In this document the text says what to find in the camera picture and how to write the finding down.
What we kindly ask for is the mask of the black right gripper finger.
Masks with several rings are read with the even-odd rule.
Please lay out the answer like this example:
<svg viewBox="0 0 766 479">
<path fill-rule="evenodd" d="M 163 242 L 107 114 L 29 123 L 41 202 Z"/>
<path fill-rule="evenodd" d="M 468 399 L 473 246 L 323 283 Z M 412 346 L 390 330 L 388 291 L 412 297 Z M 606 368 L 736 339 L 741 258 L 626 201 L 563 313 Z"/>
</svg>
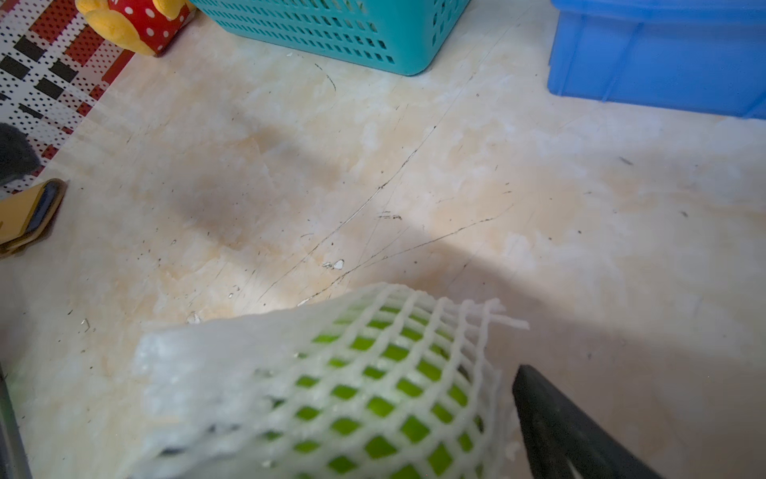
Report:
<svg viewBox="0 0 766 479">
<path fill-rule="evenodd" d="M 535 478 L 657 478 L 538 369 L 522 364 L 513 383 Z"/>
</svg>

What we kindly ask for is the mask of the green custard apple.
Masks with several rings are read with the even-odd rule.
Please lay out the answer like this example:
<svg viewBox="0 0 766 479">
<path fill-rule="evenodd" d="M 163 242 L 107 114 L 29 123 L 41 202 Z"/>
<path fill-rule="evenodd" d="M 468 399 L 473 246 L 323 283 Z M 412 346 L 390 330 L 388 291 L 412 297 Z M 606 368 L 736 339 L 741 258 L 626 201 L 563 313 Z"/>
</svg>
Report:
<svg viewBox="0 0 766 479">
<path fill-rule="evenodd" d="M 269 383 L 270 478 L 486 478 L 494 373 L 485 311 L 430 297 L 353 305 Z"/>
</svg>

